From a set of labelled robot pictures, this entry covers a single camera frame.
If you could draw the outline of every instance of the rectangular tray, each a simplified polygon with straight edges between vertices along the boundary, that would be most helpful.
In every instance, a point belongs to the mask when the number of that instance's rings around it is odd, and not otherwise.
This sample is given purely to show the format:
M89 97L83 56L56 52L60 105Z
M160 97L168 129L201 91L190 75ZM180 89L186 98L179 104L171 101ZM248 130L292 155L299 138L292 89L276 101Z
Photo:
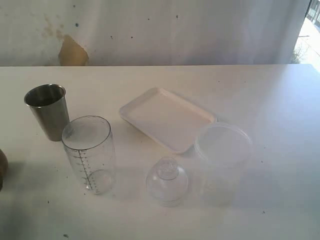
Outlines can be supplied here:
M124 105L120 116L160 145L183 153L216 117L163 88L151 88Z

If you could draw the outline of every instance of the white table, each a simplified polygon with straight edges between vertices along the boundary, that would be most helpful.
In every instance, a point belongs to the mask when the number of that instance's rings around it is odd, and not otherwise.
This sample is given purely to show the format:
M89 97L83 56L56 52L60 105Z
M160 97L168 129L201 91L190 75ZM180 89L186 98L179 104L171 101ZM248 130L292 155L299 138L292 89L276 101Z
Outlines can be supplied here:
M0 79L0 148L10 167L0 192L1 240L320 239L320 76L310 65L2 67ZM86 193L62 143L46 139L25 106L25 93L45 83L66 88L70 119L111 122L112 192ZM193 148L173 155L120 118L121 106L153 87L251 136L254 161L232 204L215 206L198 194L203 165ZM189 174L178 207L158 206L146 194L147 172L163 156Z

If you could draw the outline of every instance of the clear plastic dome lid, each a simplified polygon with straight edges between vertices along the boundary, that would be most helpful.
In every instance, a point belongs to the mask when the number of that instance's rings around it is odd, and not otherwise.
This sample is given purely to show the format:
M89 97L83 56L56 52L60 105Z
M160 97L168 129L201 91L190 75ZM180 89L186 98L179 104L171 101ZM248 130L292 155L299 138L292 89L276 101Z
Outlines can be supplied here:
M249 136L239 127L217 122L201 131L194 147L209 165L233 168L250 159L252 145Z
M146 177L147 192L160 203L176 202L188 189L186 171L172 157L161 158Z

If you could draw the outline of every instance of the metal cup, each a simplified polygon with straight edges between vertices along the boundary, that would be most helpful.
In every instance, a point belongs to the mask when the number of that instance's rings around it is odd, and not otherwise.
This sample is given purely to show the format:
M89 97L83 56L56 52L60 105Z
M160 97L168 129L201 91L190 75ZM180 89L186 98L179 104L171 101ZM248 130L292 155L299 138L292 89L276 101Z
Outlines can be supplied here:
M51 141L60 141L69 123L66 90L57 84L45 84L30 90L24 103L30 107L42 130Z

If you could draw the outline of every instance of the white wall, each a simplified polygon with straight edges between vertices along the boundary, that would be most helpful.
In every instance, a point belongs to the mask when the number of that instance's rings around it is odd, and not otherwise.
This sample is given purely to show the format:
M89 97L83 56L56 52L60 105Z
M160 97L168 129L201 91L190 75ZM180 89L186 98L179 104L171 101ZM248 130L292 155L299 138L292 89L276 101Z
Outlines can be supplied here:
M64 34L89 65L287 63L308 3L0 0L0 66L59 65Z

